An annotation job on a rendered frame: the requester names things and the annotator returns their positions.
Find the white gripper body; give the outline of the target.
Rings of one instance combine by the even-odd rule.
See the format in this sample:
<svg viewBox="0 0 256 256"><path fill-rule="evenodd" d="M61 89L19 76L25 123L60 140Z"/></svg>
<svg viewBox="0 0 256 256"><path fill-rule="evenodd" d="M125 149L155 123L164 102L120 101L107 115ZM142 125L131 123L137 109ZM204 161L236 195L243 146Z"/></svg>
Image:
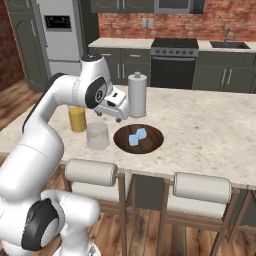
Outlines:
<svg viewBox="0 0 256 256"><path fill-rule="evenodd" d="M129 116L129 102L124 99L122 102L114 102L103 99L101 102L93 102L93 110L115 119L126 120Z"/></svg>

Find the yellow cup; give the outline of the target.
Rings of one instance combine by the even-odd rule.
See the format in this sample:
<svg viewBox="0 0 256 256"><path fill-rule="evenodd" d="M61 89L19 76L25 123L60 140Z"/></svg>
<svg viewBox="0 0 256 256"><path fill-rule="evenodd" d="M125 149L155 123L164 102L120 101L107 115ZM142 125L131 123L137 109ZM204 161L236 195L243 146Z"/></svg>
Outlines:
<svg viewBox="0 0 256 256"><path fill-rule="evenodd" d="M86 129L85 109L79 107L70 107L68 113L72 131L84 132Z"/></svg>

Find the clear glass cup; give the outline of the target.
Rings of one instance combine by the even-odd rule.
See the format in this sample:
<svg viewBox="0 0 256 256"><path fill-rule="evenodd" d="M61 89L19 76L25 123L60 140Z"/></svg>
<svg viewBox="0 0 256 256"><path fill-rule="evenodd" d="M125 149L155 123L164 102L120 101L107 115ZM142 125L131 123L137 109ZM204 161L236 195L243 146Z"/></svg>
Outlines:
<svg viewBox="0 0 256 256"><path fill-rule="evenodd" d="M91 150L104 150L110 145L108 126L104 122L87 125L87 146Z"/></svg>

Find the dark wooden ice bowl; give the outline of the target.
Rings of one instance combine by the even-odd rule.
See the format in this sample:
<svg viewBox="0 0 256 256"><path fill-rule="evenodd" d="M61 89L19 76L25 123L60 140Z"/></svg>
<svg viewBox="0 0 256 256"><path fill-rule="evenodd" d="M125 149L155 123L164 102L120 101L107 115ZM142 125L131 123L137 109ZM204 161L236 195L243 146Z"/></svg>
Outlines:
<svg viewBox="0 0 256 256"><path fill-rule="evenodd" d="M115 144L130 154L147 154L158 149L164 142L160 130L145 124L121 127L113 136Z"/></svg>

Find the white paper towel roll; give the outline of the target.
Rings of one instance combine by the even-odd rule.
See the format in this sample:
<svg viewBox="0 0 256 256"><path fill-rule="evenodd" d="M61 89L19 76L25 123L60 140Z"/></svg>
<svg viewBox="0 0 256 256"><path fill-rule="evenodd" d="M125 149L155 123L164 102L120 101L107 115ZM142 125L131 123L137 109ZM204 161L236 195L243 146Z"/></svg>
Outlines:
<svg viewBox="0 0 256 256"><path fill-rule="evenodd" d="M130 116L141 118L146 115L147 77L139 71L128 76L128 99Z"/></svg>

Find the dark grey base cupboards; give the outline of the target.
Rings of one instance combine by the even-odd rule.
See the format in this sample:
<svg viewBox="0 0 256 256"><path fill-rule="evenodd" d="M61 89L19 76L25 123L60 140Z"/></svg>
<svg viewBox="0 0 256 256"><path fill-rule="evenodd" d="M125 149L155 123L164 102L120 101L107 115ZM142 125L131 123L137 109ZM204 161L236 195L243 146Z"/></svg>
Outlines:
<svg viewBox="0 0 256 256"><path fill-rule="evenodd" d="M109 65L113 84L140 71L155 88L256 93L256 53L200 51L192 60L153 57L149 49L91 47Z"/></svg>

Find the wooden stool with white cushion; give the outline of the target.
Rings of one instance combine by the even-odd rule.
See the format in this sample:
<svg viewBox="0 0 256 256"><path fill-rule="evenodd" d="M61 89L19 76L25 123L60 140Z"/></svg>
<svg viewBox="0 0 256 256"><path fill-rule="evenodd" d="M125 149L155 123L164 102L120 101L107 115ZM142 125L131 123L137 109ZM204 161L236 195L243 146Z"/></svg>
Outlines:
<svg viewBox="0 0 256 256"><path fill-rule="evenodd" d="M62 177L67 191L97 199L102 212L119 215L122 256L128 256L126 210L132 194L131 213L135 220L135 176L124 173L114 163L73 158L63 166Z"/></svg>
<svg viewBox="0 0 256 256"><path fill-rule="evenodd" d="M216 256L240 190L227 178L176 172L165 179L160 213L157 256L162 254L166 223L217 233L209 256Z"/></svg>

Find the black and silver oven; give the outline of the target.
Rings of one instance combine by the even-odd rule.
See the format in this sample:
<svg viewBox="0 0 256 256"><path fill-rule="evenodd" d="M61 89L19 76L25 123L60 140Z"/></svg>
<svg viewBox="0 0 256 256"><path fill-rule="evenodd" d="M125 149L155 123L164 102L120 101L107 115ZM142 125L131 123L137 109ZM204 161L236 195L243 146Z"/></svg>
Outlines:
<svg viewBox="0 0 256 256"><path fill-rule="evenodd" d="M195 38L155 38L150 53L151 87L192 89L199 54Z"/></svg>

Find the silver fridge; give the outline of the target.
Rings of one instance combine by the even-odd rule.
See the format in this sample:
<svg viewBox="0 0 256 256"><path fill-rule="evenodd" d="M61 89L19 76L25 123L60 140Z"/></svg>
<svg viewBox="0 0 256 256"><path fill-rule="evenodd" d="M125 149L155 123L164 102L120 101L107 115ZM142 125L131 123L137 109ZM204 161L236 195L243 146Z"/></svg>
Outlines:
<svg viewBox="0 0 256 256"><path fill-rule="evenodd" d="M84 53L78 0L36 0L51 74L78 76Z"/></svg>

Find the dark grey tall cupboard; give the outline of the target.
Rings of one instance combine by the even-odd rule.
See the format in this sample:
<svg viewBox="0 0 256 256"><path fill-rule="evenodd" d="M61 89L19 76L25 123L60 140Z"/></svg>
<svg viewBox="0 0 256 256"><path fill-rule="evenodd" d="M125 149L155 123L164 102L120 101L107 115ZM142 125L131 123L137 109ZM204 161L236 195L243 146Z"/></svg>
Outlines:
<svg viewBox="0 0 256 256"><path fill-rule="evenodd" d="M6 0L29 89L45 90L48 79L31 0Z"/></svg>

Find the silver microwave oven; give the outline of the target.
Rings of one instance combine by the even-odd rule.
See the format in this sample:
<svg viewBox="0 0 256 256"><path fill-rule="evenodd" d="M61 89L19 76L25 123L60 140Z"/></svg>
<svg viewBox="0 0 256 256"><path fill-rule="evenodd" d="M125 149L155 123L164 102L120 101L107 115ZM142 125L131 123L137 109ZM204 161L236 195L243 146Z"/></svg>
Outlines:
<svg viewBox="0 0 256 256"><path fill-rule="evenodd" d="M205 0L154 0L155 14L202 14Z"/></svg>

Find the dark sink basin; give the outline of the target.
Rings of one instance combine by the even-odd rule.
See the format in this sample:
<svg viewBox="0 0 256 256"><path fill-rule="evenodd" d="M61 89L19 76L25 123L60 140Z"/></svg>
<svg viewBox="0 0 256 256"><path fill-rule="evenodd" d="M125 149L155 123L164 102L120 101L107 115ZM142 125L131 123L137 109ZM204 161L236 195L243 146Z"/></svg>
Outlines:
<svg viewBox="0 0 256 256"><path fill-rule="evenodd" d="M244 42L221 42L221 41L210 41L213 48L227 48L227 49L250 49Z"/></svg>

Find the dark grey wall cupboards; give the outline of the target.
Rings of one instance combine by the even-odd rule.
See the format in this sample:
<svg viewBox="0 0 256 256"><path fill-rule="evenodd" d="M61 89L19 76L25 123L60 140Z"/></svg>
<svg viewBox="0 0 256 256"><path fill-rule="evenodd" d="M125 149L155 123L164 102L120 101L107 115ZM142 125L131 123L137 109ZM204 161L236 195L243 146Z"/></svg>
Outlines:
<svg viewBox="0 0 256 256"><path fill-rule="evenodd" d="M154 0L90 0L93 13L152 13Z"/></svg>

